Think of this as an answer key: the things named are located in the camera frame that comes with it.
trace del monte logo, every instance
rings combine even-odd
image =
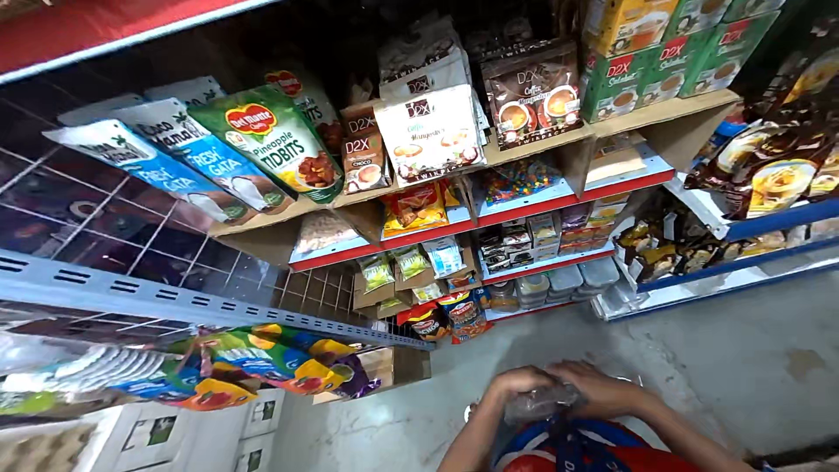
[[[231,108],[224,113],[227,124],[244,134],[265,135],[277,125],[277,117],[266,107],[258,103],[249,103],[239,108]]]
[[[289,97],[297,97],[303,91],[303,84],[297,80],[297,76],[289,71],[276,71],[265,74],[265,81],[269,84],[278,84],[283,92]]]

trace green box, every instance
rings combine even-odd
[[[693,97],[731,85],[778,15],[774,11],[718,24],[705,49],[690,63],[679,97]]]
[[[734,0],[722,17],[725,23],[777,10],[786,0]]]
[[[688,68],[700,56],[712,34],[713,30],[706,29],[656,46],[649,70],[638,86],[640,97],[635,108],[675,98],[685,84]]]
[[[588,49],[586,67],[580,77],[580,114],[588,123],[625,115],[635,109],[638,84],[644,78],[657,46],[607,59]]]
[[[663,42],[717,26],[732,0],[681,0],[670,16]]]

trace person's arm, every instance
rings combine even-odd
[[[587,404],[573,411],[577,417],[610,419],[633,416],[647,423],[673,454],[706,472],[754,472],[722,446],[698,433],[660,398],[641,387],[605,376],[590,364],[565,361],[547,371],[573,384]]]
[[[437,471],[489,470],[489,454],[504,413],[504,404],[519,392],[554,383],[550,376],[532,365],[497,375],[492,379],[477,408],[472,411],[469,422],[449,446]]]

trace hand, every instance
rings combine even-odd
[[[554,377],[533,365],[525,365],[496,375],[489,388],[505,396],[512,396],[535,390],[537,387],[553,385],[556,385]]]
[[[658,400],[641,387],[606,376],[587,362],[564,360],[546,370],[572,384],[586,398],[585,405],[571,412],[573,417],[610,419],[635,415],[645,404]]]

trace concrete floor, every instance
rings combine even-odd
[[[502,321],[434,351],[431,379],[318,406],[286,396],[272,470],[434,470],[493,374],[563,358],[636,370],[739,454],[814,443],[839,433],[838,286],[832,272],[609,324],[584,304]]]

